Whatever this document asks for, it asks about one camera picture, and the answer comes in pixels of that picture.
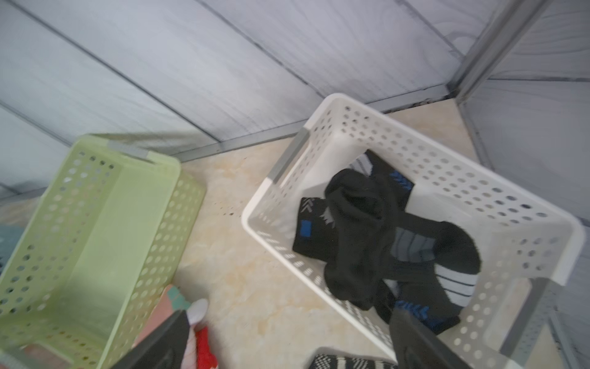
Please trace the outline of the black white striped sock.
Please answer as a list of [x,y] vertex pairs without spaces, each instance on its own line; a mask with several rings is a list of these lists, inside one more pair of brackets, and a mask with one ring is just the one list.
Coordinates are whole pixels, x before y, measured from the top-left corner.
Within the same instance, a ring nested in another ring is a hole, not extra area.
[[339,355],[316,355],[309,369],[398,369],[396,364],[388,361],[366,358],[350,358]]

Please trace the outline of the red sock centre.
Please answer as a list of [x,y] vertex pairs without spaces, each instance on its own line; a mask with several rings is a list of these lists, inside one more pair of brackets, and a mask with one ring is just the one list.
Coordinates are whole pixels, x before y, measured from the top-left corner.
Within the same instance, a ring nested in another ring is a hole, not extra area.
[[197,369],[218,369],[219,363],[217,357],[212,353],[209,344],[208,327],[203,327],[195,333]]

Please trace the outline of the right metal frame post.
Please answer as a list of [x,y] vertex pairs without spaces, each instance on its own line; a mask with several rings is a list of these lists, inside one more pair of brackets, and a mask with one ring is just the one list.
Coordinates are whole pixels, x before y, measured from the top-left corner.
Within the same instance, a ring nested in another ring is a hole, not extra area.
[[549,0],[505,2],[446,85],[458,104],[467,101],[488,80],[550,4]]

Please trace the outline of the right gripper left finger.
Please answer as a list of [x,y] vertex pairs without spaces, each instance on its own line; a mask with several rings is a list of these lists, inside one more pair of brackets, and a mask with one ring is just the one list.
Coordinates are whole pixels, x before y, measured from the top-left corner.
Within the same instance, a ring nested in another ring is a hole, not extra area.
[[113,365],[112,369],[181,368],[189,328],[186,311],[176,311]]

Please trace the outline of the black sock with label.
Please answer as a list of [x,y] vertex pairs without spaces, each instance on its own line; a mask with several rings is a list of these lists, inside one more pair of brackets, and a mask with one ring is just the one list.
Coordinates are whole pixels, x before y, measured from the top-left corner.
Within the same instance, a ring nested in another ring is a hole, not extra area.
[[[347,167],[369,178],[386,176],[396,194],[399,207],[407,207],[414,183],[375,152],[366,150]],[[293,251],[323,262],[336,261],[338,230],[325,199],[301,199]]]

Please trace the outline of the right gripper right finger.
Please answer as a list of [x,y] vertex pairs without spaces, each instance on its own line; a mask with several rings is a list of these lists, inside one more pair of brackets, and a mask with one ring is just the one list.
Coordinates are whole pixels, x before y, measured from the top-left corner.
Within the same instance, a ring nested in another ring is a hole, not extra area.
[[390,336],[398,368],[470,369],[464,360],[408,311],[392,311]]

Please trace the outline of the green plastic basket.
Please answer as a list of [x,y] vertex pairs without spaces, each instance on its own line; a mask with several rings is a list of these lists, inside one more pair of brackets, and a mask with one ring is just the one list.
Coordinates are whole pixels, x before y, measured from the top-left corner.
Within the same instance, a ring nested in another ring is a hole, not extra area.
[[73,144],[1,276],[1,356],[109,368],[172,282],[206,188],[176,159]]

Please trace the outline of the white plastic basket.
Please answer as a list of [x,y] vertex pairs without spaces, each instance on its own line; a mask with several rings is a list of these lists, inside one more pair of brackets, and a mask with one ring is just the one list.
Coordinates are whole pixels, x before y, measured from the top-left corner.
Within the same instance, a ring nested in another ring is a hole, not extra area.
[[343,94],[242,224],[400,367],[524,367],[585,243],[570,213]]

